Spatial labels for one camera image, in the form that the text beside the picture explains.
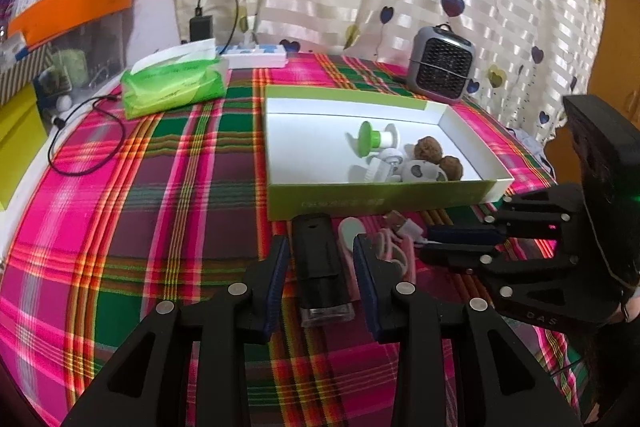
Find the white power strip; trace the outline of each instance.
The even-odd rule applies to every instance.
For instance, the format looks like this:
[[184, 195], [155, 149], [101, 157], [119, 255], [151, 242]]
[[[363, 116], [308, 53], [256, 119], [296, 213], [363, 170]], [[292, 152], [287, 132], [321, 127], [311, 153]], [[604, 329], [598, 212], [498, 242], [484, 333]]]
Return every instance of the white power strip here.
[[230, 46], [221, 58], [229, 61], [230, 70], [254, 68], [284, 68], [287, 65], [287, 52], [280, 44], [262, 44], [255, 47]]

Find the plaid tablecloth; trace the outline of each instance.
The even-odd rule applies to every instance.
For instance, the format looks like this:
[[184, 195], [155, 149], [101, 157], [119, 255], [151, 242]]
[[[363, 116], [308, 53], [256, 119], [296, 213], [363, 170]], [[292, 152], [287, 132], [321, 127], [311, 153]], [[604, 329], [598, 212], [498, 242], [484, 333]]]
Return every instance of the plaid tablecloth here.
[[[206, 299], [240, 280], [287, 223], [266, 215], [262, 94], [268, 84], [377, 90], [413, 96], [392, 81], [400, 68], [352, 58], [293, 55], [283, 70], [238, 70], [226, 98], [126, 123], [120, 153], [94, 174], [44, 174], [18, 229], [0, 287], [0, 356], [52, 426], [140, 319], [163, 299]], [[122, 115], [117, 104], [105, 108]], [[472, 103], [456, 111], [489, 144], [524, 192], [551, 183], [545, 171]], [[57, 156], [66, 169], [104, 157], [116, 124], [90, 114]], [[490, 206], [424, 212], [423, 223], [477, 221]], [[369, 217], [370, 231], [382, 224]], [[545, 241], [510, 241], [515, 259], [549, 256]], [[473, 277], [418, 265], [418, 285], [448, 299], [483, 296]], [[282, 325], [268, 346], [246, 348], [254, 427], [386, 427], [398, 348], [372, 342], [356, 306], [346, 325], [300, 328], [289, 273]], [[577, 360], [564, 335], [510, 321], [550, 373]], [[450, 346], [447, 395], [456, 424]], [[191, 367], [189, 399], [194, 402]], [[579, 409], [581, 365], [554, 377]], [[193, 406], [190, 410], [193, 418]]]

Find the green box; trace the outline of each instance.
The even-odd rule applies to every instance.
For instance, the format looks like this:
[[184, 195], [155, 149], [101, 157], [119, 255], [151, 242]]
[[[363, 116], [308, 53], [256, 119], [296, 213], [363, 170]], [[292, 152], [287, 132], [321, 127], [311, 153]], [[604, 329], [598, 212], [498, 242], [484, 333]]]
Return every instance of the green box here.
[[[363, 121], [395, 124], [412, 158], [418, 139], [434, 136], [457, 156], [457, 182], [362, 182], [368, 158], [356, 153]], [[272, 221], [326, 212], [334, 217], [418, 211], [498, 201], [513, 177], [449, 105], [377, 92], [268, 86], [264, 106], [267, 205]]]

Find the wooden door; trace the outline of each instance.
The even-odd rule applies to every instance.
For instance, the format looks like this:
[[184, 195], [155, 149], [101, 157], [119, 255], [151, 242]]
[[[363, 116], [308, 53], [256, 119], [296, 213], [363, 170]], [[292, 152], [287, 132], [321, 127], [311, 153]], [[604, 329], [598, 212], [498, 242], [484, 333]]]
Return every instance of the wooden door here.
[[[640, 129], [640, 0], [607, 0], [600, 49], [588, 91], [605, 100]], [[567, 128], [545, 153], [558, 182], [580, 181], [580, 166]]]

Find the walnut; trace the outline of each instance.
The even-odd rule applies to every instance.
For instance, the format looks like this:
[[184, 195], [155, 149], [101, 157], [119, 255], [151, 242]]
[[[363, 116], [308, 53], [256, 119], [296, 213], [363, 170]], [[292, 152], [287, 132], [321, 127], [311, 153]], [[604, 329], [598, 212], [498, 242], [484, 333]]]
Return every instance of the walnut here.
[[427, 136], [418, 140], [415, 145], [414, 156], [417, 160], [435, 163], [442, 160], [442, 146], [433, 136]]
[[444, 156], [439, 165], [450, 182], [457, 182], [462, 179], [462, 163], [455, 156]]

